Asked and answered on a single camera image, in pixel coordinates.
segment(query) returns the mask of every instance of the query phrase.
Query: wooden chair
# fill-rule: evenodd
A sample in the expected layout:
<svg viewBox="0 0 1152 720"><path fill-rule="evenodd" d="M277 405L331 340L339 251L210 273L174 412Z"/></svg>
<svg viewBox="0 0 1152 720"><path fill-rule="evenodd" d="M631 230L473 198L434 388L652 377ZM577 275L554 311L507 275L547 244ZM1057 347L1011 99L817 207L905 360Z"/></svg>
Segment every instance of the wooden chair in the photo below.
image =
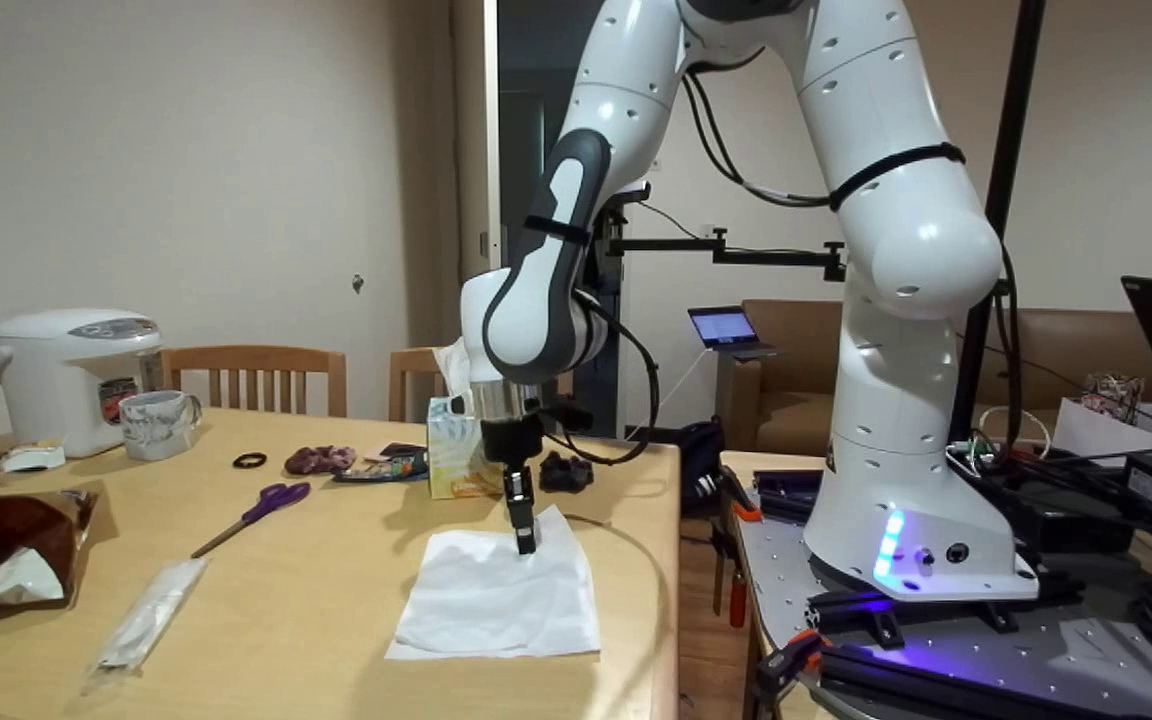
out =
<svg viewBox="0 0 1152 720"><path fill-rule="evenodd" d="M342 357L322 347L293 344L202 344L163 347L159 372L166 388L183 388L191 377L202 382L202 405L210 408L256 408L307 417L307 388L322 385L329 417L342 417Z"/></svg>
<svg viewBox="0 0 1152 720"><path fill-rule="evenodd" d="M449 391L431 347L386 351L386 421L424 425L428 398Z"/></svg>

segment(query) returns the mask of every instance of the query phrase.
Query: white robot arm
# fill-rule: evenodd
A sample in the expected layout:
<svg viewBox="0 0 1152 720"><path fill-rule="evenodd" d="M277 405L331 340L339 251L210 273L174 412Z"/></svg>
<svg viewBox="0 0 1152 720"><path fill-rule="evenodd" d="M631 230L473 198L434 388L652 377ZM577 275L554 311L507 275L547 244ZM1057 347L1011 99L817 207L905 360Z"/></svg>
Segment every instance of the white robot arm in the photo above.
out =
<svg viewBox="0 0 1152 720"><path fill-rule="evenodd" d="M1011 530L944 466L950 326L994 285L998 242L940 130L901 0L609 0L522 255L468 285L463 331L492 360L479 382L539 385L599 347L577 297L596 211L648 172L684 70L737 70L763 50L796 76L848 236L831 466L805 540L896 599L1032 599Z"/></svg>

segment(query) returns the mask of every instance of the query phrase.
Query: wall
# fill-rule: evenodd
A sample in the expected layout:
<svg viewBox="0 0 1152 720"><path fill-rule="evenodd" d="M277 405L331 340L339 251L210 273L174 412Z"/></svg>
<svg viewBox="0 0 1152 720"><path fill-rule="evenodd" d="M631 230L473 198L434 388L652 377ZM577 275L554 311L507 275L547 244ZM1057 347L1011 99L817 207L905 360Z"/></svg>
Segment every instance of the wall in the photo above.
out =
<svg viewBox="0 0 1152 720"><path fill-rule="evenodd" d="M452 331L442 52L442 0L0 0L0 322L329 344L378 417L386 347Z"/></svg>
<svg viewBox="0 0 1152 720"><path fill-rule="evenodd" d="M913 0L940 116L968 154L984 198L1007 80L1014 0ZM713 80L732 156L766 187L824 191L780 60ZM652 205L684 230L727 230L732 244L819 247L826 211L780 211L718 182L681 99L652 175ZM631 211L628 236L681 236L657 211ZM1032 310L1128 310L1125 273L1152 273L1152 5L1048 5L1018 175L1007 218L1018 301ZM742 297L838 297L805 270L713 270L703 255L631 255L625 322L662 377L660 425L713 417L713 357L684 310ZM619 421L645 421L636 360L619 368Z"/></svg>

